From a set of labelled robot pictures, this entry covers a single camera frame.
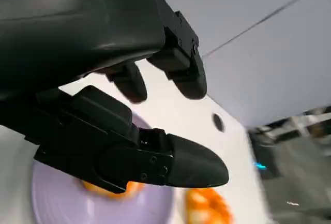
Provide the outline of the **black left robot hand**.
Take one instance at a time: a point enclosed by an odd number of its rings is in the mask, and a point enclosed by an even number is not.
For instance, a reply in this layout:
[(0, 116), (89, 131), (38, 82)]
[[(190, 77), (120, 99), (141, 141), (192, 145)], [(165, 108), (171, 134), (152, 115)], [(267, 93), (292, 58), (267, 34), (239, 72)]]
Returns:
[(1, 0), (1, 125), (38, 145), (35, 159), (113, 193), (128, 182), (181, 188), (224, 185), (210, 149), (162, 129), (94, 86), (104, 74), (132, 103), (147, 99), (136, 61), (162, 70), (188, 99), (207, 93), (199, 38), (165, 0)]

